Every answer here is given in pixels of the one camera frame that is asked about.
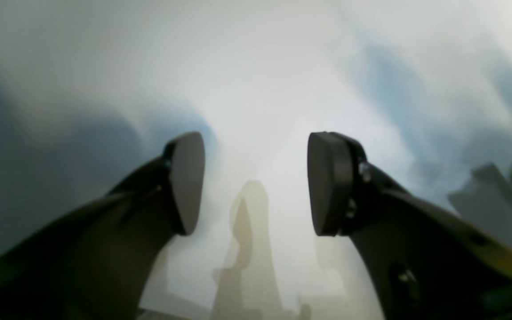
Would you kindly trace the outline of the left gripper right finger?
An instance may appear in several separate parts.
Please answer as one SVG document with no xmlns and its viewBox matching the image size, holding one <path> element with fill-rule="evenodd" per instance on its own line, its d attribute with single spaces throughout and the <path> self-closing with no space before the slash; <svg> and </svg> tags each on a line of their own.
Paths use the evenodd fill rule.
<svg viewBox="0 0 512 320">
<path fill-rule="evenodd" d="M 352 241 L 387 320 L 512 320 L 512 250 L 411 195 L 357 140 L 311 133 L 307 176 L 316 235 Z"/>
</svg>

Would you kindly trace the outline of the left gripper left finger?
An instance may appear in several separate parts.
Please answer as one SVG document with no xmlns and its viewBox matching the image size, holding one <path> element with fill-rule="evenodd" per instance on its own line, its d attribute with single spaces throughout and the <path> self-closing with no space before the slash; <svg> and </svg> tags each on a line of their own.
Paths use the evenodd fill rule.
<svg viewBox="0 0 512 320">
<path fill-rule="evenodd" d="M 0 320 L 134 320 L 155 259 L 195 230 L 201 133 L 170 140 L 103 197 L 0 257 Z"/>
</svg>

